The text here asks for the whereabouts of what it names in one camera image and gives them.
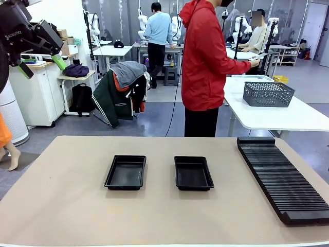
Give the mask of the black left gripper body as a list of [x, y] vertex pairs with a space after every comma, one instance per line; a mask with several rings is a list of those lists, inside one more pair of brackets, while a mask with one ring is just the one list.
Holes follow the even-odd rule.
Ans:
[[1, 1], [1, 43], [8, 64], [18, 66], [20, 54], [33, 48], [32, 19], [27, 7], [34, 1]]

